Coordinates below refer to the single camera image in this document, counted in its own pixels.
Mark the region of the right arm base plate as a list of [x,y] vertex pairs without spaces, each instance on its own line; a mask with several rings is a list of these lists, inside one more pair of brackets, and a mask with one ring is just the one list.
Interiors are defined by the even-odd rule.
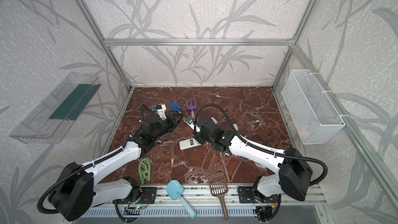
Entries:
[[240,203],[266,203],[274,204],[277,202],[277,195],[265,197],[257,190],[252,190],[250,186],[238,186],[237,193]]

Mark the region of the white remote control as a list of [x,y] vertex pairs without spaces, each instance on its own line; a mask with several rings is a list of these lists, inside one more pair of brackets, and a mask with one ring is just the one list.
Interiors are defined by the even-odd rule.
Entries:
[[187,139],[179,142],[180,150],[187,150],[198,146],[201,146],[201,143],[195,139]]

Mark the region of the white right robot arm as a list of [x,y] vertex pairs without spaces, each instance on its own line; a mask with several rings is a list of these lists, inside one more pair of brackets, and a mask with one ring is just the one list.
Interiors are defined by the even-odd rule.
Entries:
[[286,194],[297,201],[304,201],[308,188],[321,182],[328,173],[327,165],[315,158],[305,157],[295,149],[271,148],[240,135],[224,109],[220,109],[230,125],[223,130],[216,120],[199,116],[199,108],[194,117],[186,123],[193,129],[193,136],[200,144],[221,153],[240,156],[260,164],[273,172],[270,176],[260,176],[253,186],[257,196],[270,197]]

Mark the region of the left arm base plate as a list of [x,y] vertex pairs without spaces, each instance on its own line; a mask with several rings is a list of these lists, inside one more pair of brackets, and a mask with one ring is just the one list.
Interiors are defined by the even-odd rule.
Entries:
[[114,200],[117,204],[154,204],[157,187],[133,188],[132,192],[124,199]]

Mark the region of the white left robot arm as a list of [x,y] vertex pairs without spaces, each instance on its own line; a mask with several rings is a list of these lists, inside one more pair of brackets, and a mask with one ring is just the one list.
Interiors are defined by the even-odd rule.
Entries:
[[90,162],[68,164],[57,182],[39,198],[37,210],[42,214],[61,214],[72,222],[92,207],[127,198],[134,188],[133,179],[125,178],[113,183],[103,183],[102,180],[120,167],[145,156],[155,147],[157,139],[171,133],[181,120],[181,114],[169,113],[162,119],[151,113],[142,120],[141,129],[119,148]]

